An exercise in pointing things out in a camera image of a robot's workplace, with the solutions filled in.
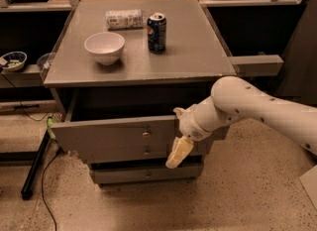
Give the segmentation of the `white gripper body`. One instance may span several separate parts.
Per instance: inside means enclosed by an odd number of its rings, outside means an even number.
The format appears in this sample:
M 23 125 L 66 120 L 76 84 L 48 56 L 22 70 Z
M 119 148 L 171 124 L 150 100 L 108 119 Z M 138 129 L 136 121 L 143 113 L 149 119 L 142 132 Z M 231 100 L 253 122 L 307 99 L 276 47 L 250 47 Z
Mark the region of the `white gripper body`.
M 183 136 L 191 139 L 192 141 L 199 142 L 211 136 L 208 132 L 200 127 L 194 116 L 195 106 L 192 105 L 187 109 L 180 112 L 178 116 L 179 131 Z

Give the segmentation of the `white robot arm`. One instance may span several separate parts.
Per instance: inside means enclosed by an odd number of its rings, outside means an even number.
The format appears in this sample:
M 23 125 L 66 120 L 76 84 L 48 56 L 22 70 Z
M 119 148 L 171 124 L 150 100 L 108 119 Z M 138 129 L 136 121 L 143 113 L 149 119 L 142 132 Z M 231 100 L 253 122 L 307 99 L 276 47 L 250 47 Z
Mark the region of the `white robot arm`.
M 317 108 L 270 96 L 237 76 L 218 79 L 210 96 L 187 109 L 173 109 L 182 136 L 175 138 L 165 165 L 177 168 L 196 142 L 241 119 L 251 118 L 317 155 Z

